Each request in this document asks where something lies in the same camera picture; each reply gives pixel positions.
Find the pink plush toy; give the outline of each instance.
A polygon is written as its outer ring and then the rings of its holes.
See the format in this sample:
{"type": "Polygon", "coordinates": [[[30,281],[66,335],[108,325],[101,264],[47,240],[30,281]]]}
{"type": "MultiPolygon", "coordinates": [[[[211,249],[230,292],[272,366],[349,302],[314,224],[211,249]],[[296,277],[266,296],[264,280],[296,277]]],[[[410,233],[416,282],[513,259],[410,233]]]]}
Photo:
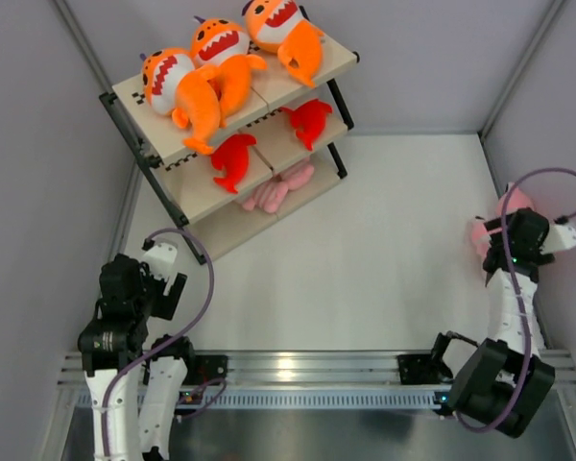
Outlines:
{"type": "Polygon", "coordinates": [[[309,158],[298,161],[282,171],[279,176],[260,184],[242,207],[252,211],[257,206],[267,213],[276,213],[289,190],[297,190],[306,185],[314,174],[314,165],[309,158]]]}
{"type": "MultiPolygon", "coordinates": [[[[501,208],[503,207],[503,201],[506,200],[508,190],[510,190],[510,187],[512,187],[513,184],[514,184],[513,182],[508,183],[508,185],[506,186],[506,193],[503,194],[499,199],[499,202],[497,202],[497,207],[495,208],[496,217],[501,216],[501,208]]],[[[514,213],[520,208],[531,208],[534,211],[536,210],[533,201],[522,190],[516,189],[512,194],[512,197],[510,198],[510,202],[508,203],[508,214],[514,213]]],[[[484,226],[484,223],[486,222],[487,220],[480,216],[476,216],[471,221],[471,233],[470,233],[471,243],[473,244],[473,246],[476,249],[476,252],[482,259],[487,257],[487,251],[489,250],[490,247],[489,235],[501,232],[501,228],[488,231],[487,228],[485,228],[484,226]]]]}

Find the bottom shelf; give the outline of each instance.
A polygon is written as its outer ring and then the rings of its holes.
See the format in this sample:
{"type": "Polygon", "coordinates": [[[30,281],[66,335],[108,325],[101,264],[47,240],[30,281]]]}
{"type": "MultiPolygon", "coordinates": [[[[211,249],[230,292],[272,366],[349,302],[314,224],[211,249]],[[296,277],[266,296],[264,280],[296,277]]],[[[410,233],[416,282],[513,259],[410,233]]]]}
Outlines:
{"type": "Polygon", "coordinates": [[[211,259],[215,261],[244,244],[339,183],[337,171],[328,161],[314,154],[311,162],[316,168],[311,181],[301,189],[289,192],[277,214],[269,214],[259,208],[246,211],[232,202],[191,225],[190,230],[203,242],[211,259]]]}

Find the orange plush toy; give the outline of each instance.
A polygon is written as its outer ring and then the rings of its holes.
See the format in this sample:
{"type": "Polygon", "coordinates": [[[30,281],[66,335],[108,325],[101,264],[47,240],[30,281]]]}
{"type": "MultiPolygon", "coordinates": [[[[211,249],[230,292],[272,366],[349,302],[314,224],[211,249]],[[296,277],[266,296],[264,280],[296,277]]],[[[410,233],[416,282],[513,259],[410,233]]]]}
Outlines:
{"type": "Polygon", "coordinates": [[[312,79],[323,60],[324,32],[303,17],[294,0],[251,0],[243,15],[256,45],[277,53],[279,61],[299,82],[316,86],[312,79]]]}
{"type": "Polygon", "coordinates": [[[218,76],[212,64],[195,69],[189,52],[167,48],[143,61],[145,99],[161,115],[185,129],[192,124],[192,136],[183,144],[205,156],[213,153],[207,143],[220,127],[220,104],[209,81],[218,76]]]}
{"type": "Polygon", "coordinates": [[[195,64],[217,65],[220,75],[221,126],[227,117],[240,110],[250,97],[252,70],[264,70],[267,62],[256,55],[248,55],[250,38],[243,28],[226,19],[207,19],[194,16],[201,26],[192,36],[190,53],[195,64]]]}

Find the white floor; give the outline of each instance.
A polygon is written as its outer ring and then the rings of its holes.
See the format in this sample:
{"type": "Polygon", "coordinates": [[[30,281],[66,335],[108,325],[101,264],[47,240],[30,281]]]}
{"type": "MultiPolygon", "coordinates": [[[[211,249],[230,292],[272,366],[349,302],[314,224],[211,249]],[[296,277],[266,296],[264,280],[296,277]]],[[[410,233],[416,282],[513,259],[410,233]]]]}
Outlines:
{"type": "MultiPolygon", "coordinates": [[[[215,263],[212,305],[190,334],[199,350],[428,349],[440,331],[486,336],[489,305],[468,219],[491,215],[492,179],[476,135],[348,136],[348,177],[215,263]]],[[[171,226],[142,183],[126,253],[171,226]]],[[[200,309],[207,269],[180,243],[188,275],[176,318],[200,309]]]]}

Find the gray wall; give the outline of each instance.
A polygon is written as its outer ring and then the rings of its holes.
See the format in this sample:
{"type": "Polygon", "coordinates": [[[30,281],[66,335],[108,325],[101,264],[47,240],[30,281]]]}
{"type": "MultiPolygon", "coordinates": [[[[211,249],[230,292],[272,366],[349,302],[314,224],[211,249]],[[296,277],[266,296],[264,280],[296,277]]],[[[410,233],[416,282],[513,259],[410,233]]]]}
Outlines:
{"type": "Polygon", "coordinates": [[[98,93],[49,2],[0,2],[0,459],[31,459],[45,430],[124,195],[98,93]]]}
{"type": "MultiPolygon", "coordinates": [[[[302,0],[357,50],[340,79],[361,130],[475,132],[550,0],[302,0]]],[[[115,83],[138,55],[189,45],[193,14],[240,20],[245,0],[70,0],[115,83]]]]}
{"type": "MultiPolygon", "coordinates": [[[[543,166],[576,169],[576,0],[544,43],[494,127],[488,147],[503,181],[543,166]]],[[[557,215],[576,207],[576,183],[541,177],[525,186],[536,205],[557,215]]],[[[542,270],[541,304],[556,345],[576,360],[576,251],[542,270]]]]}

